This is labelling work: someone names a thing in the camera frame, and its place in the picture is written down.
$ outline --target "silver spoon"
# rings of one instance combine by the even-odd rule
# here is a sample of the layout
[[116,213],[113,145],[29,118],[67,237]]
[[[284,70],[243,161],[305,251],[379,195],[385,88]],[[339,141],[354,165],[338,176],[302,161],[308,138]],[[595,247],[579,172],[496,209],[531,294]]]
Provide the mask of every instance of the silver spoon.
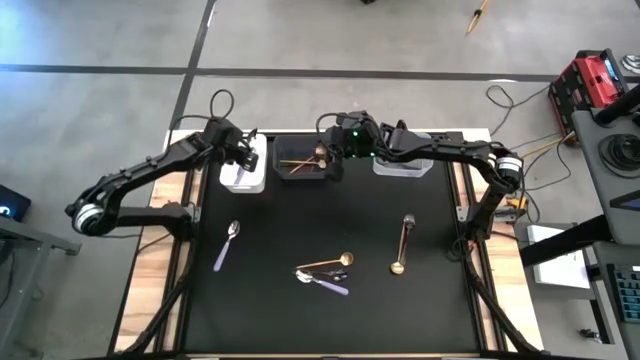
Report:
[[310,282],[314,282],[316,284],[320,284],[324,287],[326,287],[329,290],[335,291],[340,295],[349,295],[349,289],[343,288],[342,286],[338,286],[335,284],[332,284],[330,282],[326,282],[323,280],[318,280],[316,278],[313,277],[313,275],[311,275],[310,272],[306,271],[306,270],[296,270],[296,277],[298,278],[298,280],[300,280],[301,282],[308,284]]
[[218,260],[216,260],[215,265],[213,265],[213,271],[215,272],[220,271],[220,268],[222,267],[222,262],[224,261],[224,257],[227,256],[227,250],[229,250],[229,243],[231,242],[231,239],[238,236],[238,233],[240,232],[240,222],[238,220],[232,222],[229,225],[229,230],[227,232],[229,233],[229,238],[227,239],[227,242],[224,243],[224,246],[220,251],[220,255],[218,255]]

